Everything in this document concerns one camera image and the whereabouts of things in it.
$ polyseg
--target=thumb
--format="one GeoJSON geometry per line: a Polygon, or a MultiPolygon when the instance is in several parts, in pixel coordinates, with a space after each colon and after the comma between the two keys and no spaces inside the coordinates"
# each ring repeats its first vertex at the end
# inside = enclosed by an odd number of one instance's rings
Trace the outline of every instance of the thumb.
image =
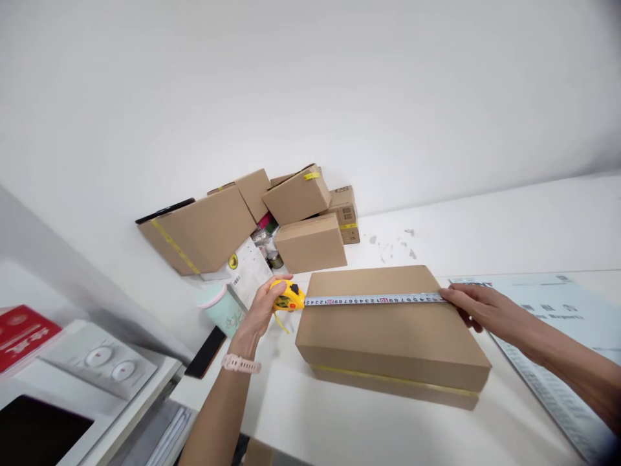
{"type": "Polygon", "coordinates": [[[440,288],[440,296],[442,296],[445,300],[451,302],[452,304],[456,305],[457,307],[460,307],[472,317],[476,317],[479,314],[479,302],[470,298],[463,291],[458,291],[451,288],[440,288]]]}
{"type": "Polygon", "coordinates": [[[280,282],[279,284],[273,286],[270,289],[270,291],[267,294],[267,296],[269,296],[271,301],[274,302],[274,301],[276,301],[276,298],[278,296],[280,296],[281,294],[283,294],[285,292],[286,289],[287,289],[287,283],[286,282],[280,282]]]}

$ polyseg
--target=human hand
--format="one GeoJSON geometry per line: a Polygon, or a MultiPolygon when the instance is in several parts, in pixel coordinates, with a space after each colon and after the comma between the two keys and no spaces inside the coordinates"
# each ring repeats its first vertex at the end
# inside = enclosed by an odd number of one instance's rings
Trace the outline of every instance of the human hand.
{"type": "Polygon", "coordinates": [[[272,283],[276,280],[291,280],[293,275],[276,275],[271,277],[266,283],[261,285],[254,296],[252,305],[246,313],[244,320],[241,321],[239,328],[235,332],[231,341],[229,352],[249,358],[253,352],[253,348],[267,330],[267,326],[272,318],[274,301],[284,293],[287,288],[285,282],[277,284],[270,289],[272,283]]]}
{"type": "Polygon", "coordinates": [[[493,288],[453,283],[440,295],[457,308],[466,325],[478,333],[485,328],[507,343],[527,351],[547,327],[493,288]]]}

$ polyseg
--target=black phone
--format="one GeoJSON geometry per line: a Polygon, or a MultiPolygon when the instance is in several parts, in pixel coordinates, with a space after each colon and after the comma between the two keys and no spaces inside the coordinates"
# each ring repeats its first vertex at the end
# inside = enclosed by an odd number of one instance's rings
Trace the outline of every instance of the black phone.
{"type": "Polygon", "coordinates": [[[193,197],[186,199],[185,201],[181,201],[177,204],[171,205],[170,207],[166,207],[163,208],[162,210],[158,210],[157,212],[155,212],[154,214],[148,215],[146,217],[143,217],[141,219],[136,220],[136,224],[137,225],[142,225],[145,222],[148,222],[149,220],[153,220],[154,218],[157,218],[161,215],[164,214],[168,214],[169,212],[172,212],[173,210],[177,210],[180,209],[182,207],[185,207],[186,205],[190,205],[192,204],[192,202],[194,202],[195,199],[193,197]]]}
{"type": "Polygon", "coordinates": [[[209,369],[213,358],[218,354],[222,343],[226,340],[226,335],[218,327],[214,328],[209,334],[209,337],[202,344],[196,357],[192,359],[192,362],[186,369],[186,374],[195,379],[202,379],[209,369]]]}

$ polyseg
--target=pink watch strap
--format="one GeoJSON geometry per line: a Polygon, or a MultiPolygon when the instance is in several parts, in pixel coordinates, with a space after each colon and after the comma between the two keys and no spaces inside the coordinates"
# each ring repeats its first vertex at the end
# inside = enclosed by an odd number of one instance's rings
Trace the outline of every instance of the pink watch strap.
{"type": "Polygon", "coordinates": [[[249,361],[237,355],[224,356],[222,367],[234,372],[259,373],[261,371],[260,362],[249,361]]]}

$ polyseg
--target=white wall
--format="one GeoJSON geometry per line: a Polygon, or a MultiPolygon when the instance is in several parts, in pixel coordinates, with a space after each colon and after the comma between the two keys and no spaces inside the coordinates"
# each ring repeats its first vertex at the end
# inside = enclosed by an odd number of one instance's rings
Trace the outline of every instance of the white wall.
{"type": "Polygon", "coordinates": [[[0,307],[27,304],[64,326],[86,318],[127,343],[193,351],[0,186],[0,307]]]}
{"type": "Polygon", "coordinates": [[[196,350],[134,219],[260,167],[318,162],[364,215],[617,166],[613,5],[5,2],[0,183],[196,350]]]}
{"type": "Polygon", "coordinates": [[[74,319],[88,320],[86,312],[47,283],[6,259],[0,261],[0,308],[26,304],[61,327],[74,319]]]}

